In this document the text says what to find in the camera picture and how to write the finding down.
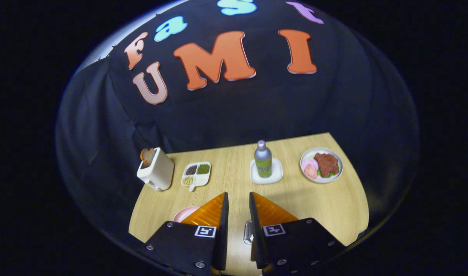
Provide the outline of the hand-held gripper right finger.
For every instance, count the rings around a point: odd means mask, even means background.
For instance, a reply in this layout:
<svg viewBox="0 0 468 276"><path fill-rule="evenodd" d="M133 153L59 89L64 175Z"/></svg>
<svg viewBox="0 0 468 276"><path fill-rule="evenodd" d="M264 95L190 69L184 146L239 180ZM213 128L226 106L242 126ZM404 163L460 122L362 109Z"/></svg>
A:
<svg viewBox="0 0 468 276"><path fill-rule="evenodd" d="M269 199L250 192L252 253L264 276L314 276L346 246L314 218L298 219Z"/></svg>

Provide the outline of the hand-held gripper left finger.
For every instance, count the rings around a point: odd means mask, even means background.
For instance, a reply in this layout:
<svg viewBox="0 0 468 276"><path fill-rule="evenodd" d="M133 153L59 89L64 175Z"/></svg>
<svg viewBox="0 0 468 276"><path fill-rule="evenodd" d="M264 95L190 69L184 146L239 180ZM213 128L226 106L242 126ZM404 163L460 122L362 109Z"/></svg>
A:
<svg viewBox="0 0 468 276"><path fill-rule="evenodd" d="M138 254L175 276L218 276L226 269L228 215L224 192L181 222L165 221Z"/></svg>

